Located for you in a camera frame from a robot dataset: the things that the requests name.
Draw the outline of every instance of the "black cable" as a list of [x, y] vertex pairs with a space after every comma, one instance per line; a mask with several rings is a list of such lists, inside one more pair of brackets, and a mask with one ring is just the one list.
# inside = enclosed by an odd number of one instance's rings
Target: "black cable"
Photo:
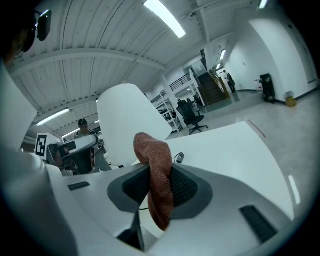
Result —
[[179, 156], [182, 152], [180, 152], [179, 154], [177, 154], [174, 158], [173, 161], [176, 163], [176, 157]]

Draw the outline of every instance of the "office chair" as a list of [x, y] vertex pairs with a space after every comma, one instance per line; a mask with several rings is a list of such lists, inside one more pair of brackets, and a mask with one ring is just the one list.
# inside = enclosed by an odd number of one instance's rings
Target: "office chair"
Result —
[[203, 128], [203, 127], [206, 127], [207, 129], [209, 128], [209, 126], [207, 125], [203, 125], [203, 126], [199, 125], [199, 123], [205, 118], [204, 115], [200, 115], [200, 110], [198, 111], [199, 116], [195, 115], [195, 113], [193, 112], [189, 104], [178, 106], [176, 110], [178, 110], [179, 113], [182, 115], [183, 121], [187, 126], [189, 125], [194, 126], [194, 128], [189, 129], [189, 132], [190, 132], [189, 135], [193, 134], [196, 130], [202, 132], [200, 128]]

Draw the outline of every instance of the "white ceiling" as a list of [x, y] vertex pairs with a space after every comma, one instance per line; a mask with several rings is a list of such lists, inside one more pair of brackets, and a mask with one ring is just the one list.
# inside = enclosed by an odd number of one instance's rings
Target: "white ceiling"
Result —
[[[179, 39], [143, 0], [44, 0], [36, 9], [52, 10], [51, 32], [9, 68], [14, 81], [38, 111], [35, 122], [69, 108], [28, 135], [60, 137], [78, 120], [98, 120], [96, 99], [122, 81], [143, 92], [198, 56], [204, 46], [233, 32], [235, 11], [251, 0], [161, 0], [186, 35]], [[196, 11], [192, 20], [188, 15]], [[218, 43], [228, 42], [222, 37]]]

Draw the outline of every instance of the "concrete floor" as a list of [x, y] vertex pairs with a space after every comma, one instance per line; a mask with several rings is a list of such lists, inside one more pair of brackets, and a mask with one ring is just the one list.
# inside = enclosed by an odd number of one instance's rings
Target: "concrete floor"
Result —
[[[303, 214], [319, 189], [320, 91], [299, 100], [294, 108], [264, 102], [261, 94], [247, 91], [232, 95], [229, 102], [219, 103], [201, 111], [204, 119], [200, 125], [209, 126], [203, 132], [247, 121], [277, 161], [288, 184], [294, 215]], [[189, 136], [189, 129], [172, 133], [168, 139], [184, 136]], [[290, 182], [292, 178], [300, 200]]]

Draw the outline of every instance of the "brown towel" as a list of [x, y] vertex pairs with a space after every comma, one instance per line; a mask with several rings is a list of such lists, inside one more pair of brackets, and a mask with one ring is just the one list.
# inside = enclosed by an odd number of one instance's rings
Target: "brown towel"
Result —
[[148, 207], [156, 225], [165, 230], [174, 208], [174, 196], [170, 186], [172, 157], [167, 143], [140, 132], [133, 142], [134, 152], [142, 164], [150, 165], [150, 192]]

